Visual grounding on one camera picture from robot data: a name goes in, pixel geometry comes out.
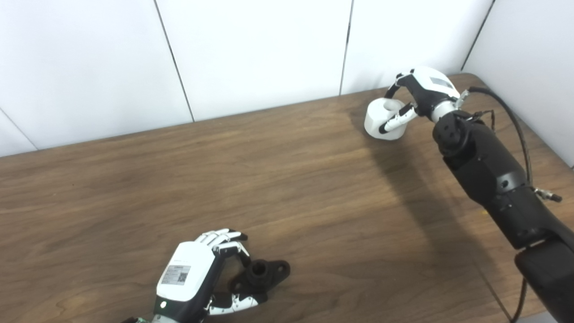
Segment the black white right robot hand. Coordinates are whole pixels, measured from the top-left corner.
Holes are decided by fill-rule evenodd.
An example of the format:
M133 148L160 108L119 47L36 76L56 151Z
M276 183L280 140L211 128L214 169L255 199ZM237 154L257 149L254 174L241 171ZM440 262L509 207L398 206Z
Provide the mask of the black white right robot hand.
M406 88L414 102L404 105L379 127L386 134L408 124L416 117L438 122L441 117L461 109L463 96L442 72L430 67L416 67L400 73L388 88L384 98L391 100L400 88Z

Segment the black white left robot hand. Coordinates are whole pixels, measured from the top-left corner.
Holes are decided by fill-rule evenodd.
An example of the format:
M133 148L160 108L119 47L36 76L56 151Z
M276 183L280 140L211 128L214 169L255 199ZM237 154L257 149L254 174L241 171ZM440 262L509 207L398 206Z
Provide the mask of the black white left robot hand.
M243 245L247 235L228 228L205 232L175 249L156 288L152 322L203 323L209 316L232 314L267 301L263 294L217 293L226 260L251 263Z

